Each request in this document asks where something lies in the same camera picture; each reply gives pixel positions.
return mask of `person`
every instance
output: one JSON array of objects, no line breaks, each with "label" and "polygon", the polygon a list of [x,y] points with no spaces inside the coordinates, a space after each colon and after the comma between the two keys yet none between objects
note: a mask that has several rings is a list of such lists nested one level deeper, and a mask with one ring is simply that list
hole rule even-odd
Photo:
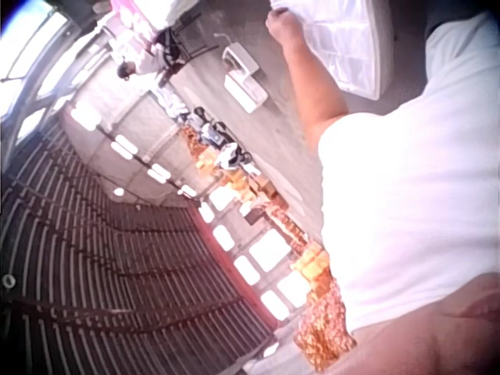
[{"label": "person", "polygon": [[499,366],[498,24],[465,0],[427,15],[427,86],[385,116],[349,113],[291,11],[266,20],[323,165],[323,243],[359,345],[333,373]]},{"label": "person", "polygon": [[129,80],[133,74],[145,75],[166,71],[168,80],[177,74],[185,62],[180,58],[180,49],[175,44],[170,27],[157,33],[153,41],[145,41],[145,48],[136,61],[123,61],[117,70],[118,77]]}]

